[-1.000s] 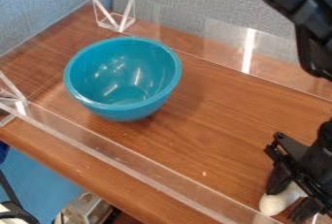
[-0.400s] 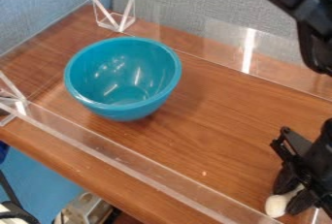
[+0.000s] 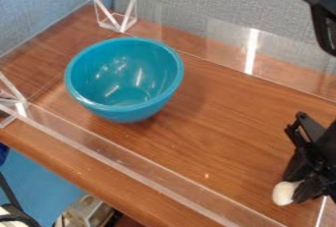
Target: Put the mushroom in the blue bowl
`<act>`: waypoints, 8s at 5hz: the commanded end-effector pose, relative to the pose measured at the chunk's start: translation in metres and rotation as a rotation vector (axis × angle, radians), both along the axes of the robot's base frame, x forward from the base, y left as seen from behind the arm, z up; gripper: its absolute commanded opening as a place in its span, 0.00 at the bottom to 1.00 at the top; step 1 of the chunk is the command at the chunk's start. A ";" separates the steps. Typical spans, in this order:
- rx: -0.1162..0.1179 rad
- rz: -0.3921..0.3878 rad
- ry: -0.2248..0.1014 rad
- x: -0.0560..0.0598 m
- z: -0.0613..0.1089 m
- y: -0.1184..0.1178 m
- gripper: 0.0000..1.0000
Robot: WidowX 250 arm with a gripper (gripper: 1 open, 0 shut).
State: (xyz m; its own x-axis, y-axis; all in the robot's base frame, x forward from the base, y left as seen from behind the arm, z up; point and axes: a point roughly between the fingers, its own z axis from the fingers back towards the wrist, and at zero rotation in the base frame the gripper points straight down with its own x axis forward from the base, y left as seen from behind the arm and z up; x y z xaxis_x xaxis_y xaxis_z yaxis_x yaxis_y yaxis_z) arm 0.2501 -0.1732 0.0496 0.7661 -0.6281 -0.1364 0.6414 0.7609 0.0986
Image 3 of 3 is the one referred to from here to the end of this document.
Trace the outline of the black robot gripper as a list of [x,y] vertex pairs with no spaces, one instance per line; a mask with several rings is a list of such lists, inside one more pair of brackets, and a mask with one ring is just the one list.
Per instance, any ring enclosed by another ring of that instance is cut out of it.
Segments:
[[336,120],[324,128],[304,112],[286,127],[295,151],[283,180],[294,182],[292,200],[303,203],[320,196],[336,201]]

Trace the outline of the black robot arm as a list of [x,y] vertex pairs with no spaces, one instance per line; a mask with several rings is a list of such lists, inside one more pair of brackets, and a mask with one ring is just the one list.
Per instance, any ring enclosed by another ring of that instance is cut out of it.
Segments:
[[[336,57],[336,0],[303,0],[310,5],[320,48]],[[324,128],[304,112],[286,127],[295,145],[283,181],[299,183],[291,201],[331,196],[336,203],[336,120]]]

